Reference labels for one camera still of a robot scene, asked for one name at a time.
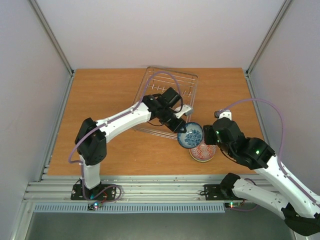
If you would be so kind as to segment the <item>blue floral bowl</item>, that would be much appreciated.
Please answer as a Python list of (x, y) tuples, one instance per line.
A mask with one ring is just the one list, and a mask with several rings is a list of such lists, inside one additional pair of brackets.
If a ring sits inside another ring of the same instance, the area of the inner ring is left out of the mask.
[(196, 122), (188, 122), (185, 129), (186, 132), (177, 134), (179, 145), (185, 149), (197, 147), (204, 138), (203, 128)]

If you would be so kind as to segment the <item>red patterned bowl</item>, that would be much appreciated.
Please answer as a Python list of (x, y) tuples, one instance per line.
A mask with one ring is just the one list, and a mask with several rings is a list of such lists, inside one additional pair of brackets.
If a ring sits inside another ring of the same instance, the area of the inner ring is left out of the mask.
[(189, 150), (190, 155), (207, 155), (207, 156), (215, 156), (216, 154), (216, 145), (206, 145), (200, 144), (197, 147), (191, 148)]

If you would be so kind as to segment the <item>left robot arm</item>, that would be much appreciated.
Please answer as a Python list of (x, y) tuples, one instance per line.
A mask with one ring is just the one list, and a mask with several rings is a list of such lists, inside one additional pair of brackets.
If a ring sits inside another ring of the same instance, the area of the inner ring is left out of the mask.
[(170, 87), (162, 94), (143, 96), (133, 106), (111, 117), (98, 121), (85, 119), (78, 131), (73, 149), (80, 157), (78, 163), (82, 167), (83, 194), (89, 199), (96, 199), (100, 195), (100, 163), (107, 156), (107, 143), (119, 134), (153, 119), (158, 119), (161, 125), (173, 133), (185, 133), (186, 121), (183, 116), (190, 115), (193, 108), (182, 104), (174, 109), (178, 102), (183, 102), (182, 97)]

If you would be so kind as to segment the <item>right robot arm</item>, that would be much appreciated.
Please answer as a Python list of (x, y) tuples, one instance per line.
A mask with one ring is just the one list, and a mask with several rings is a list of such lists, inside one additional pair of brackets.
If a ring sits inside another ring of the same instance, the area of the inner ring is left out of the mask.
[(227, 117), (204, 125), (203, 132), (205, 144), (218, 146), (231, 160), (263, 176), (278, 191), (265, 190), (239, 175), (228, 173), (219, 184), (225, 198), (253, 202), (278, 215), (302, 236), (319, 233), (319, 195), (298, 180), (264, 140), (245, 137), (237, 123)]

